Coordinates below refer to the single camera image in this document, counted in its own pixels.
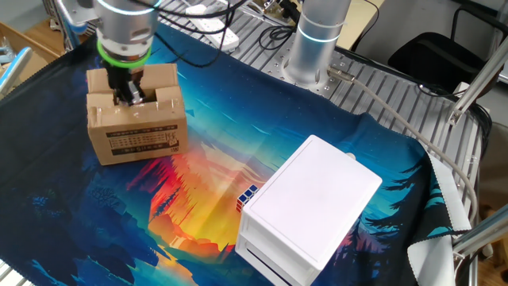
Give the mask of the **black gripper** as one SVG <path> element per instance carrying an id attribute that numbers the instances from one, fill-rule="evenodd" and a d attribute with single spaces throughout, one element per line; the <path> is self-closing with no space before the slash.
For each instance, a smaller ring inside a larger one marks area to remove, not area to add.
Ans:
<path id="1" fill-rule="evenodd" d="M 143 68 L 120 68 L 104 63 L 110 88 L 114 90 L 116 105 L 132 106 L 144 102 L 144 92 L 140 82 Z"/>

